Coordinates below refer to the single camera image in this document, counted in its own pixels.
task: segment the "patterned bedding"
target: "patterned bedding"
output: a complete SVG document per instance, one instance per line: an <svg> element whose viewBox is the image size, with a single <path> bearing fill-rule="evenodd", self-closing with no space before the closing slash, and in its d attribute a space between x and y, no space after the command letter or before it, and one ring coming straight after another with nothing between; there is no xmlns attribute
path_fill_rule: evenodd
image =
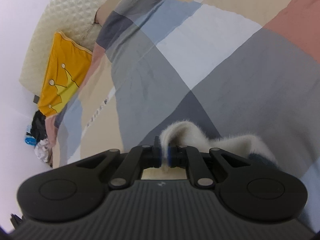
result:
<svg viewBox="0 0 320 240"><path fill-rule="evenodd" d="M111 0L92 64L46 120L55 167L151 144L176 120L262 137L320 230L320 0Z"/></svg>

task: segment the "white wall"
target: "white wall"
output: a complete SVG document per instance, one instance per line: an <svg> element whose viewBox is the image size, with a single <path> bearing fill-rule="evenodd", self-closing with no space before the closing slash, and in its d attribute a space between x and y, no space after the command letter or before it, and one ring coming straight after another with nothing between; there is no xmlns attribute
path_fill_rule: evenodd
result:
<svg viewBox="0 0 320 240"><path fill-rule="evenodd" d="M36 24L49 0L0 0L0 225L9 231L10 213L21 215L16 191L28 177L46 171L24 143L36 104L18 81Z"/></svg>

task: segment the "bed sheet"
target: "bed sheet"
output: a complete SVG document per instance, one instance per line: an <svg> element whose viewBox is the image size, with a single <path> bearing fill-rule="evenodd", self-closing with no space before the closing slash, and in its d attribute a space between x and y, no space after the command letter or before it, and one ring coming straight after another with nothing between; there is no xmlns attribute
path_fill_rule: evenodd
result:
<svg viewBox="0 0 320 240"><path fill-rule="evenodd" d="M151 144L177 120L259 135L320 230L320 0L112 0L92 64L46 120L53 165Z"/></svg>

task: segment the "silver screw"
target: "silver screw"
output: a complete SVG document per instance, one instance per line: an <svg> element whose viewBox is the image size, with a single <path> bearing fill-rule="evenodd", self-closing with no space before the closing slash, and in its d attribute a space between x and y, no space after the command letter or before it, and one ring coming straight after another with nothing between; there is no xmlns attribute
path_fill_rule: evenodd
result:
<svg viewBox="0 0 320 240"><path fill-rule="evenodd" d="M123 186L126 183L127 181L123 178L115 178L110 182L110 184L115 187Z"/></svg>
<svg viewBox="0 0 320 240"><path fill-rule="evenodd" d="M197 183L200 185L200 186L211 186L213 184L213 180L210 179L210 178L201 178L201 179L198 179Z"/></svg>

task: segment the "ribbed black surface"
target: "ribbed black surface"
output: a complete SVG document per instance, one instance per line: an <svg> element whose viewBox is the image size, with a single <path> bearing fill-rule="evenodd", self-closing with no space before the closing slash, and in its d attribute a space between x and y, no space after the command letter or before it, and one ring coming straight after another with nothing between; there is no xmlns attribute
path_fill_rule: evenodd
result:
<svg viewBox="0 0 320 240"><path fill-rule="evenodd" d="M215 194L186 180L140 180L112 191L98 210L77 221L27 221L11 235L17 240L306 240L313 236L296 220L255 224L229 213Z"/></svg>

